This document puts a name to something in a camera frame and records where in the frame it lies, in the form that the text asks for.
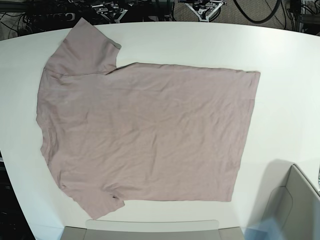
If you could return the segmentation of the pink T-shirt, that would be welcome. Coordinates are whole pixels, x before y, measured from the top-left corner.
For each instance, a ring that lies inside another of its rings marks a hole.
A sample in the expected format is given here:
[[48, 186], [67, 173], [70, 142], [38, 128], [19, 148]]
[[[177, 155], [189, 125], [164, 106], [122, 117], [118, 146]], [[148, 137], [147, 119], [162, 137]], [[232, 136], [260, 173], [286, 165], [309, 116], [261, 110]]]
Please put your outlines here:
[[57, 186], [93, 219], [125, 201], [230, 202], [257, 71], [135, 62], [80, 19], [44, 66], [36, 121]]

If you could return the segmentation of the grey bin front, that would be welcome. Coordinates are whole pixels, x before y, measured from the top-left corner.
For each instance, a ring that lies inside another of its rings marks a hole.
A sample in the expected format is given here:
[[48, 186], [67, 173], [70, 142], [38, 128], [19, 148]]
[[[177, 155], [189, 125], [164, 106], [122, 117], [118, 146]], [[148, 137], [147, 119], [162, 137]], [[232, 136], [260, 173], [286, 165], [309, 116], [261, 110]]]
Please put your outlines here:
[[127, 222], [87, 220], [85, 228], [66, 226], [62, 240], [243, 240], [240, 227], [219, 228], [217, 220]]

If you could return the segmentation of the grey bin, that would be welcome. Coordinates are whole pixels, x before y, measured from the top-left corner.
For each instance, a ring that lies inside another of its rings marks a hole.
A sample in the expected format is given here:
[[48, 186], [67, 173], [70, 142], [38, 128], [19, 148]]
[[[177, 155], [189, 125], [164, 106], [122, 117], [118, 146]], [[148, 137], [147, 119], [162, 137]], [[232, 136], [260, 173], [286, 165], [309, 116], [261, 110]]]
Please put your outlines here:
[[66, 226], [62, 240], [243, 240], [240, 227], [219, 228], [217, 220], [127, 222], [87, 220], [85, 228]]
[[275, 218], [285, 240], [320, 238], [320, 193], [297, 165], [292, 165], [284, 186], [270, 194], [262, 220]]

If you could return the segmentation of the blue cloth in bin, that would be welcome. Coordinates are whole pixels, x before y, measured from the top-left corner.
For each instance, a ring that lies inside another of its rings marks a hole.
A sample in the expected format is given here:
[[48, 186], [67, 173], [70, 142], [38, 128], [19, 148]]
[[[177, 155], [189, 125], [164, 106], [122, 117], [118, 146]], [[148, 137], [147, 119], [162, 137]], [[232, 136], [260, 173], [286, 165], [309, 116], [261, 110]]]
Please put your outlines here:
[[245, 240], [285, 240], [280, 224], [269, 217], [244, 229]]

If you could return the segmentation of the grey bin right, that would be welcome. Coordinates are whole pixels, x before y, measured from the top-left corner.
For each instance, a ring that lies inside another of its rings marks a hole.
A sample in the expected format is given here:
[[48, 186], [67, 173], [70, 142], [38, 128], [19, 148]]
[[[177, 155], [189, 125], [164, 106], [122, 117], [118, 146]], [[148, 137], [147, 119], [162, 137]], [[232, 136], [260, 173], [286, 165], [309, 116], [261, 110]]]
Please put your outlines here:
[[270, 194], [262, 220], [275, 218], [285, 240], [320, 238], [320, 193], [297, 165], [292, 165], [284, 186]]

